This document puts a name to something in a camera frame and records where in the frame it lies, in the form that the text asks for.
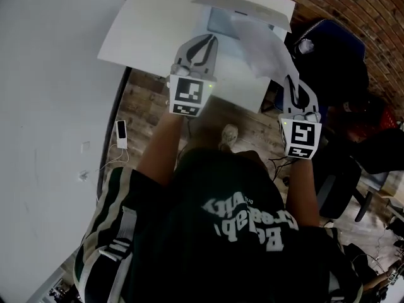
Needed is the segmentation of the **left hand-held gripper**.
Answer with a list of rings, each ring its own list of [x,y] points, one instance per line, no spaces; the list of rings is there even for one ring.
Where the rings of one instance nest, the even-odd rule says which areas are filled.
[[[203,47],[202,60],[191,67]],[[217,83],[214,76],[217,51],[218,39],[212,34],[194,37],[179,47],[168,76],[170,113],[190,117],[201,114]]]

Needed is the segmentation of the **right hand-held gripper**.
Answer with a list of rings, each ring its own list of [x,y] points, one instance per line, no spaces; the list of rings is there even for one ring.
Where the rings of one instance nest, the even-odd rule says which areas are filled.
[[[285,156],[310,160],[316,153],[321,135],[318,98],[303,81],[294,84],[287,75],[283,84],[283,112],[278,116]]]

